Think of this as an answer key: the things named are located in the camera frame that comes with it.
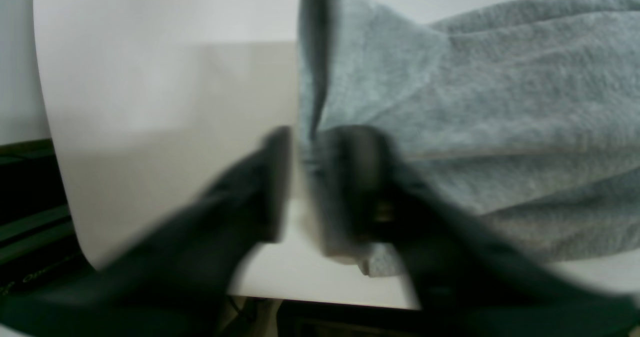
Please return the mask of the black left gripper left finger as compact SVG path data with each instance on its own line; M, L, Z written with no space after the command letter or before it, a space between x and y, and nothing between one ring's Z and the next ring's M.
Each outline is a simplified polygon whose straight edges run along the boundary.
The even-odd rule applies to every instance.
M32 337L206 337L260 244L277 243L291 129L277 127L192 203L98 273L1 299L1 325Z

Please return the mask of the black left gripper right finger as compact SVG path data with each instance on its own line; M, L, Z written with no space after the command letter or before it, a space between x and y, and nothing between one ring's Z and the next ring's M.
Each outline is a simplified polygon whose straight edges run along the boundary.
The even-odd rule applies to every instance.
M350 253L393 246L428 335L627 337L639 326L630 295L572 284L437 198L379 130L327 131L325 184Z

